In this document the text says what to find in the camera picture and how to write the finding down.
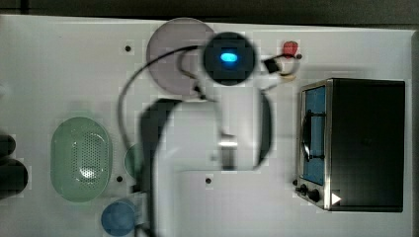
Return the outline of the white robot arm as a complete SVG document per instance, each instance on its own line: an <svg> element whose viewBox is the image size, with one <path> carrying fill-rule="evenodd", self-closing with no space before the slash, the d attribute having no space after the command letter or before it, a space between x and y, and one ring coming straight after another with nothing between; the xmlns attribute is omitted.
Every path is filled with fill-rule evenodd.
<svg viewBox="0 0 419 237"><path fill-rule="evenodd" d="M265 89L275 80L246 36L214 35L199 49L200 101L158 99L140 116L150 237L175 237L176 175L253 171L271 150L273 118Z"/></svg>

